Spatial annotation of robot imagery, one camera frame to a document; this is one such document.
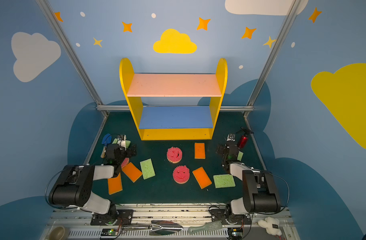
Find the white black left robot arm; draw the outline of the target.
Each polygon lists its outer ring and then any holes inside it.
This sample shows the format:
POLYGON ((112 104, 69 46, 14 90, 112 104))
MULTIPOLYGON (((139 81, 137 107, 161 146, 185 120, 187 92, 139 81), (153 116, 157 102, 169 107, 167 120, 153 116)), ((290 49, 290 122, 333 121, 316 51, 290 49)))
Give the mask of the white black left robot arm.
POLYGON ((79 208, 86 212, 106 215, 110 211, 116 214, 113 203, 92 191, 93 182, 102 179, 114 179, 122 172, 122 163, 126 158, 137 155, 136 145, 129 147, 111 144, 107 153, 113 155, 105 165, 67 165, 55 174, 58 178, 52 190, 45 190, 45 200, 56 209, 79 208))

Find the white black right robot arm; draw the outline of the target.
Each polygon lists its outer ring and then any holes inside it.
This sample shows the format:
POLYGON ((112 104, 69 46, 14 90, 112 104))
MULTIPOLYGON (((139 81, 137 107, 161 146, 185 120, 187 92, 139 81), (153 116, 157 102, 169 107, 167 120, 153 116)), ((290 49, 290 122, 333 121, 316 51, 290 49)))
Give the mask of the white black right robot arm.
POLYGON ((275 178, 285 182, 289 192, 288 183, 269 171, 249 167, 238 160, 240 148, 234 141, 218 144, 216 153, 222 157, 222 167, 227 174, 242 181, 243 195, 228 204, 229 215, 275 215, 288 206, 290 194, 287 194, 286 203, 283 205, 275 178))

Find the pale green brush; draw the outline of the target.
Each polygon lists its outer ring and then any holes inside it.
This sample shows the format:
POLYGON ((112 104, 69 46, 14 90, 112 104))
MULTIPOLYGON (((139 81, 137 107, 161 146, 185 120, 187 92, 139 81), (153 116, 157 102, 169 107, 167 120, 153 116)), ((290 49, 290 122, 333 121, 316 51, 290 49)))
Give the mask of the pale green brush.
POLYGON ((205 223, 202 226, 198 226, 198 227, 189 227, 188 228, 188 233, 190 235, 194 235, 198 232, 201 231, 208 231, 208 232, 212 232, 212 231, 217 231, 217 230, 222 230, 223 229, 223 225, 221 221, 215 221, 215 222, 208 222, 205 223))

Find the green sponge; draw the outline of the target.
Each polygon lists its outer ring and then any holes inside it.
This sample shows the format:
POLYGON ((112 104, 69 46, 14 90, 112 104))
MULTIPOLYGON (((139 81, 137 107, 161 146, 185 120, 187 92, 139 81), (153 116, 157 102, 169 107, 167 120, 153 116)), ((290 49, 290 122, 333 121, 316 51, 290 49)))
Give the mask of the green sponge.
POLYGON ((238 153, 238 157, 237 157, 237 160, 238 160, 238 161, 241 161, 241 160, 242 160, 242 158, 243 158, 243 155, 244 155, 244 153, 243 153, 243 152, 241 152, 241 151, 239 151, 239 153, 238 153))
POLYGON ((127 149, 127 148, 129 148, 129 146, 131 144, 131 141, 130 140, 121 140, 121 139, 115 138, 113 140, 112 144, 117 144, 120 147, 127 149))
POLYGON ((230 174, 214 175, 213 176, 215 188, 233 188, 236 186, 234 177, 230 174))
POLYGON ((141 161, 140 166, 144 180, 155 177, 155 171, 151 159, 141 161))

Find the red toy fire extinguisher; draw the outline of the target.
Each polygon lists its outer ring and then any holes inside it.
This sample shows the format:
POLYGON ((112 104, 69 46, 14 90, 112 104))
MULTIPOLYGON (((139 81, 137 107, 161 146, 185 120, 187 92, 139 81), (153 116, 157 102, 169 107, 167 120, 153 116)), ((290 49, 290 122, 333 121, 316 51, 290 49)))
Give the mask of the red toy fire extinguisher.
POLYGON ((237 143, 237 147, 243 149, 249 140, 249 135, 254 134, 254 132, 248 128, 241 127, 237 134, 239 133, 242 133, 242 136, 237 143))

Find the pink smiley sponge front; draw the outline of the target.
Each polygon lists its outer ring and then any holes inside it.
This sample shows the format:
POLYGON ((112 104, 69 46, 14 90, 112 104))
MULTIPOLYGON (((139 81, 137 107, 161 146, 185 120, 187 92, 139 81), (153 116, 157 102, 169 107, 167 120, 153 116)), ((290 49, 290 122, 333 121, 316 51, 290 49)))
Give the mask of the pink smiley sponge front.
POLYGON ((185 184, 190 179, 190 169, 187 166, 178 166, 172 173, 174 181, 178 184, 185 184))

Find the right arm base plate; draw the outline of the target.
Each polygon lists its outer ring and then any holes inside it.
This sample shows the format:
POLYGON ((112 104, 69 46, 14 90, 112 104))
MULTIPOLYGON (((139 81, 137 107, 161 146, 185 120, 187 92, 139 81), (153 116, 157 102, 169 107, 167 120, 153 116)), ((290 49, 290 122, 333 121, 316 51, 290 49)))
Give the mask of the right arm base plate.
POLYGON ((223 225, 250 225, 252 220, 246 215, 234 215, 231 211, 219 208, 210 208, 209 213, 213 222, 221 221, 223 225))

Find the orange sponge near shelf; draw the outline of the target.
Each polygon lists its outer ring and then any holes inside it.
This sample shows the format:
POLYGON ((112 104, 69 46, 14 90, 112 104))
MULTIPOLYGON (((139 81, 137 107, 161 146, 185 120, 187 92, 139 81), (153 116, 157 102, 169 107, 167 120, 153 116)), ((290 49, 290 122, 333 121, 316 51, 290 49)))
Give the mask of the orange sponge near shelf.
POLYGON ((205 143, 195 143, 195 159, 203 160, 206 158, 205 143))

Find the right green circuit board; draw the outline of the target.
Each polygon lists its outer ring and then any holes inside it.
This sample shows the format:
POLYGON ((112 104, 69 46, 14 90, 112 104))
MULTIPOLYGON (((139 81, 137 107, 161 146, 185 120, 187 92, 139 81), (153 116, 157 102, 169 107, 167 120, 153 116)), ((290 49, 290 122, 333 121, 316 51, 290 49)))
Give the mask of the right green circuit board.
POLYGON ((228 228, 228 240, 241 240, 244 230, 241 228, 228 228))

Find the green sponge by extinguisher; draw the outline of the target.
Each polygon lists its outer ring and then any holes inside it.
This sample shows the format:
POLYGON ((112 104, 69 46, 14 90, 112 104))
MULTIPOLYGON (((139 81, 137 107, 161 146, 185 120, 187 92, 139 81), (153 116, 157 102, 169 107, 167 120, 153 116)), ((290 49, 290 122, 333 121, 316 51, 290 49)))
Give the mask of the green sponge by extinguisher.
POLYGON ((243 152, 241 152, 241 151, 239 151, 239 153, 238 153, 238 157, 237 157, 237 160, 238 160, 238 161, 241 161, 241 160, 242 160, 242 158, 243 158, 243 155, 244 155, 244 153, 243 153, 243 152))

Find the left green circuit board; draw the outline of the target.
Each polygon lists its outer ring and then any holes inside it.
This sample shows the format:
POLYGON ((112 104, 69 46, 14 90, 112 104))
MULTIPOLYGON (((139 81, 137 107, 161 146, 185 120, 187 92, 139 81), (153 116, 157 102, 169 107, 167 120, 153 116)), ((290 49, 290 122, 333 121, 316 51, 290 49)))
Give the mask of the left green circuit board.
POLYGON ((102 229, 100 233, 101 240, 114 240, 118 237, 118 230, 116 229, 102 229))

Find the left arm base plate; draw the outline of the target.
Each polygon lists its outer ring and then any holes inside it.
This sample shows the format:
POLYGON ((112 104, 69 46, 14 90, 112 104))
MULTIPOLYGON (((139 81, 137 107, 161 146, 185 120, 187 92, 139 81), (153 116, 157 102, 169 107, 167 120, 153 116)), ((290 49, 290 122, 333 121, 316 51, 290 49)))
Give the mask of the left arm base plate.
POLYGON ((132 222, 134 210, 124 209, 115 210, 111 214, 93 214, 90 222, 91 226, 119 226, 120 224, 129 225, 132 222))

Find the pink smiley sponge left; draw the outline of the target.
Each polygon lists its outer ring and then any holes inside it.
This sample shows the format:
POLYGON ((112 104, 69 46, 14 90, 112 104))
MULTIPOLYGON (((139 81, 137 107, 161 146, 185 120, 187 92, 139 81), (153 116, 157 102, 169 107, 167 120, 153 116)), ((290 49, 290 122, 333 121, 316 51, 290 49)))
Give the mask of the pink smiley sponge left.
POLYGON ((124 168, 127 164, 129 164, 129 158, 125 158, 121 163, 121 168, 124 168))

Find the white plush toy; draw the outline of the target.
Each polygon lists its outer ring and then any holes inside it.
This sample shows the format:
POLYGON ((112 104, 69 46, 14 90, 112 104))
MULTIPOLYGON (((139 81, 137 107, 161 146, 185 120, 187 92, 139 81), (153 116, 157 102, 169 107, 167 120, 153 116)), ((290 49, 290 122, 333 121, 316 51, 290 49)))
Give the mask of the white plush toy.
POLYGON ((280 221, 278 219, 267 217, 264 220, 258 220, 258 225, 264 228, 269 235, 281 236, 282 231, 279 227, 280 221))

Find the orange sponge front centre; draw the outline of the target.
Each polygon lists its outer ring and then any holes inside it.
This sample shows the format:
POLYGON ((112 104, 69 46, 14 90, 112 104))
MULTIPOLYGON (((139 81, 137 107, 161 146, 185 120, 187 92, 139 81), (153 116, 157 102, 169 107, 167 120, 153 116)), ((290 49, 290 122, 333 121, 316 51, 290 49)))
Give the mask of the orange sponge front centre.
POLYGON ((194 170, 193 174, 201 189, 204 189, 212 184, 211 179, 203 167, 194 170))

